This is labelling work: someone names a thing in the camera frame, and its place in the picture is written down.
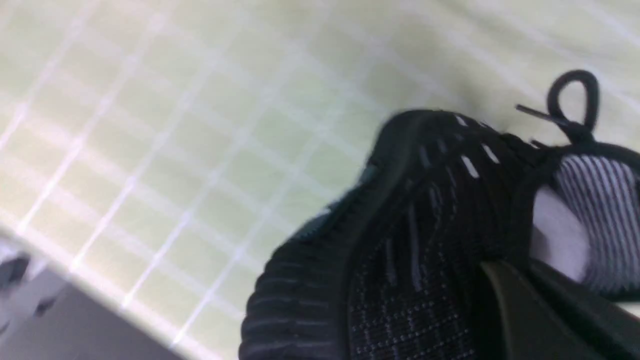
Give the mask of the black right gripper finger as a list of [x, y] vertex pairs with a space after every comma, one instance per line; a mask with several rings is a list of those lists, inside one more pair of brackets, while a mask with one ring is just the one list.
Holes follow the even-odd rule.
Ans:
[[535, 260], [478, 271], [481, 360], [637, 360], [639, 320]]

